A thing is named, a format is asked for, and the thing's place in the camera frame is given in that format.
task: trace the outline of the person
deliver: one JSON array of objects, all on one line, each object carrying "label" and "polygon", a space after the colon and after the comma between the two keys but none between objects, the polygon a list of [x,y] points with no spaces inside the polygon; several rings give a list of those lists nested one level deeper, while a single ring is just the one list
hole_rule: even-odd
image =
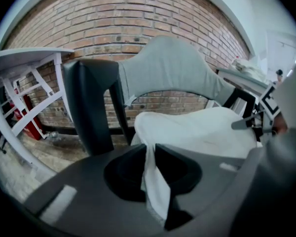
[{"label": "person", "polygon": [[277,75],[277,81],[274,81],[273,83],[276,86],[279,86],[282,83],[282,79],[283,79],[283,70],[279,69],[278,71],[276,71],[276,75]]}]

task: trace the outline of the gray fabric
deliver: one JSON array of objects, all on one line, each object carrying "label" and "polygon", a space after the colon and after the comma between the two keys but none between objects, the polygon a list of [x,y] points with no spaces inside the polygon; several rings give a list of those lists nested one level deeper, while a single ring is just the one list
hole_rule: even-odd
[{"label": "gray fabric", "polygon": [[167,36],[154,37],[135,57],[120,61],[119,74],[125,103],[148,92],[180,90],[223,105],[234,90],[192,45]]}]

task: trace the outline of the table top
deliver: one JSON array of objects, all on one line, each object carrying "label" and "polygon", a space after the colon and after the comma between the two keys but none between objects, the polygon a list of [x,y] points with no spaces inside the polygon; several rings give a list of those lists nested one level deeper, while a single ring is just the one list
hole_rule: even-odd
[{"label": "table top", "polygon": [[237,76],[237,77],[240,77],[240,78],[242,78],[242,79],[245,79],[245,80],[248,80],[248,81],[250,81],[250,82],[253,82],[253,83],[255,83],[255,84],[257,84],[257,85],[259,85],[259,86],[261,86],[261,87],[263,87],[263,88],[267,88],[267,84],[265,84],[265,83],[263,83],[263,82],[261,82],[261,81],[259,81],[259,80],[256,80],[256,79],[254,79],[254,78],[251,78],[251,77],[249,77],[249,76],[247,76],[247,75],[245,75],[245,74],[242,74],[242,73],[240,73],[239,71],[233,71],[233,70],[231,70],[231,69],[223,69],[223,68],[216,68],[218,71],[222,71],[222,72],[224,72],[224,73],[227,73],[227,74],[231,74],[231,75],[234,75],[234,76]]},{"label": "table top", "polygon": [[72,49],[53,47],[30,47],[0,51],[0,76],[13,78],[28,69],[27,64],[39,62],[54,53],[67,55]]},{"label": "table top", "polygon": [[[62,216],[53,225],[76,236],[154,236],[164,232],[150,215],[146,204],[120,199],[107,186],[104,168],[114,158],[136,146],[114,150],[77,161],[49,179],[25,201],[25,207],[39,216],[57,194],[68,185],[77,190]],[[193,159],[202,168],[203,176],[192,192],[176,196],[181,209],[198,215],[222,194],[236,173],[219,167],[221,162],[241,166],[244,159],[217,157],[195,153],[173,146],[167,148]]]}]

